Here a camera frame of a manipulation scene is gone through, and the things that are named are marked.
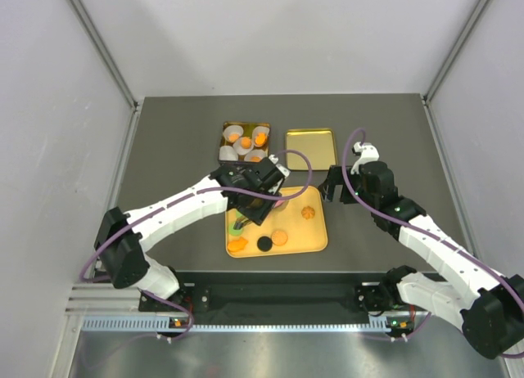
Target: round orange object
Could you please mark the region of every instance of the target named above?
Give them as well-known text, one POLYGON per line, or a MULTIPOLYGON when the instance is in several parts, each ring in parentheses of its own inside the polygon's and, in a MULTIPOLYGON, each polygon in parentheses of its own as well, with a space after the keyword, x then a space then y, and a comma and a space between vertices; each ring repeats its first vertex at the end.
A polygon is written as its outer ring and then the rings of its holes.
POLYGON ((228 251, 230 253, 237 253, 238 251, 244 250, 247 245, 247 240, 241 237, 235 241, 230 241, 228 243, 228 251))
POLYGON ((271 234, 271 241, 274 245, 285 245, 287 243, 287 234, 278 229, 271 234))
POLYGON ((251 138, 244 137, 241 139, 240 146, 242 146, 244 149, 249 149, 251 147, 251 138))
POLYGON ((230 135, 229 135, 228 140, 229 140, 231 143, 233 143, 233 142, 235 142, 239 137, 240 137, 240 135, 238 135, 238 134, 236 134, 236 133, 233 133, 233 134, 230 134, 230 135))
POLYGON ((266 135, 264 133, 258 133, 256 134, 255 138, 255 144, 257 146, 262 146, 265 144, 265 140, 267 139, 266 135))
POLYGON ((314 209, 311 206, 306 206, 302 209, 302 217, 310 220, 314 217, 314 209))

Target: table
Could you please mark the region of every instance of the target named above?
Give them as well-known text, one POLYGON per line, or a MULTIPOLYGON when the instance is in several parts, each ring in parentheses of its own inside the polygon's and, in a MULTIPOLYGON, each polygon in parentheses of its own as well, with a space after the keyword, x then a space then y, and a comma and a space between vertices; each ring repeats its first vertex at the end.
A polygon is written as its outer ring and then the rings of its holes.
MULTIPOLYGON (((419 95, 294 95, 148 97, 118 199, 122 210, 142 208, 184 190, 218 167, 225 121, 268 122, 270 151, 284 149, 291 128, 332 128, 338 158, 351 131, 368 141, 395 173, 400 194, 417 201, 463 244, 445 175, 419 95)), ((317 186, 326 171, 315 171, 317 186)), ((293 172, 287 186, 305 182, 293 172)), ((160 263, 197 272, 385 272, 407 264, 431 271, 415 253, 380 231, 358 205, 324 203, 328 245, 312 254, 234 259, 224 247, 224 216, 205 218, 150 251, 160 263)))

